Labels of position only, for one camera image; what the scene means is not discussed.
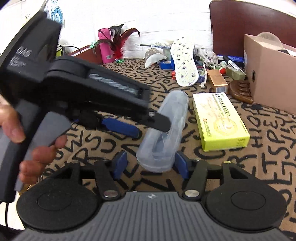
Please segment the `person's left hand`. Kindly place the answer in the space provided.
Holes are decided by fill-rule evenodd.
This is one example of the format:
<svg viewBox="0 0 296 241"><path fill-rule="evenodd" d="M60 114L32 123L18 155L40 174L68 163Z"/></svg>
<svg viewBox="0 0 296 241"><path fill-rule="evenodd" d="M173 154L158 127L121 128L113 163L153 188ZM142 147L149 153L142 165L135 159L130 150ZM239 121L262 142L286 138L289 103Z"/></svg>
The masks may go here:
<svg viewBox="0 0 296 241"><path fill-rule="evenodd" d="M5 135L14 143L19 144L25 140L25 133L14 108L8 104L1 104L1 128ZM49 147L39 146L33 149L32 158L20 163L18 177L24 184L33 185L38 182L40 176L48 164L55 159L57 151L65 147L67 137L59 136L55 143Z"/></svg>

